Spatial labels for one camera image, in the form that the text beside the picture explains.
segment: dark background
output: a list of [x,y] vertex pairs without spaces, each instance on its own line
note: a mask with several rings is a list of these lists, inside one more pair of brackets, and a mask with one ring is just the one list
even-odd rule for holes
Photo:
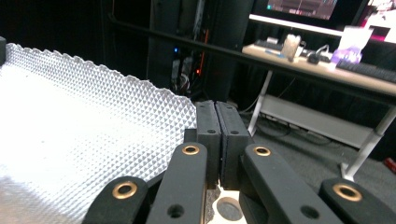
[[[290,30],[249,21],[247,14],[254,1],[206,1],[204,28],[210,31],[208,44],[240,50],[243,46],[267,36],[284,38]],[[114,15],[120,21],[149,28],[150,1],[116,1]],[[149,40],[113,29],[107,13],[112,1],[0,1],[0,36],[8,43],[26,48],[58,50],[79,56],[96,64],[104,64],[122,74],[147,79]],[[327,36],[299,33],[309,49],[329,44],[335,50],[338,40]],[[362,61],[396,70],[396,46],[371,41],[364,48]],[[266,74],[265,68],[207,57],[202,86],[204,99],[233,99],[240,110],[249,107],[259,94]],[[319,85],[277,74],[269,93],[300,105],[375,127],[388,107],[359,97],[323,88]],[[383,160],[396,158],[396,121],[371,157]]]

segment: black metal bar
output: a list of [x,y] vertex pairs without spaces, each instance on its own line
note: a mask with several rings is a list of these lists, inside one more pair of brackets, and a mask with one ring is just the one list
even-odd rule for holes
[[319,196],[345,223],[394,223],[396,214],[362,186],[343,178],[322,182]]
[[99,193],[82,221],[83,224],[134,223],[148,192],[146,182],[123,176],[112,180]]
[[0,66],[6,61],[6,43],[7,41],[0,36]]
[[237,190],[240,188],[239,157],[245,147],[253,143],[253,139],[235,107],[217,102],[216,111],[221,128],[220,184],[224,189]]
[[206,159],[199,143],[175,149],[146,223],[204,223]]
[[242,165],[268,211],[268,223],[342,223],[274,150],[249,145]]
[[207,149],[207,188],[219,183],[221,130],[213,101],[197,103],[197,142]]
[[112,14],[109,14],[108,17],[111,23],[113,24],[114,28],[123,30],[125,32],[135,33],[137,35],[146,35],[151,38],[159,38],[162,39],[163,41],[176,42],[181,47],[206,51],[209,53],[217,54],[219,56],[228,57],[237,60],[240,63],[262,66],[267,69],[285,73],[285,75],[287,76],[297,77],[306,81],[314,82],[321,86],[331,88],[337,91],[347,92],[349,94],[359,96],[370,101],[376,101],[383,104],[396,105],[396,95],[392,95],[387,92],[368,89],[366,87],[359,86],[358,84],[346,83],[342,80],[337,80],[331,77],[322,77],[317,73],[315,73],[314,71],[306,72],[299,69],[288,68],[281,63],[276,63],[271,60],[250,56],[236,50],[220,48],[217,46],[200,43],[197,41],[193,41],[175,35],[168,35],[161,32],[151,31],[150,29],[146,29],[126,22],[118,21]]

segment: floor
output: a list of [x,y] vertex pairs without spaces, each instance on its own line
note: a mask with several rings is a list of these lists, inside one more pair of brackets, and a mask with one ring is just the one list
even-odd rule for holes
[[[251,113],[240,116],[248,126]],[[276,150],[315,192],[323,180],[341,176],[341,162],[353,162],[357,155],[356,148],[264,115],[256,127],[254,141]],[[382,161],[368,159],[354,177],[396,213],[396,175]]]

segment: electronic equipment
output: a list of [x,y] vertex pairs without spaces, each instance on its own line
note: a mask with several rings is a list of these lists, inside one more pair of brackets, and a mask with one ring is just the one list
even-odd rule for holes
[[276,43],[272,43],[266,40],[257,40],[256,42],[254,42],[254,45],[258,46],[258,47],[262,47],[262,48],[266,48],[266,49],[274,49],[274,50],[278,50],[281,51],[283,48],[283,45],[280,44],[276,44]]
[[351,63],[346,60],[340,60],[336,67],[350,72],[359,73],[367,77],[374,77],[396,83],[396,72],[379,68],[368,63]]
[[258,0],[252,14],[343,31],[356,25],[368,0]]

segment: aluminum foil sheet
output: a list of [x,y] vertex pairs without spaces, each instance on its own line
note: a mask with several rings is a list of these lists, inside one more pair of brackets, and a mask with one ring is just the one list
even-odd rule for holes
[[0,223],[80,223],[114,178],[167,167],[192,102],[59,52],[7,45],[0,67]]

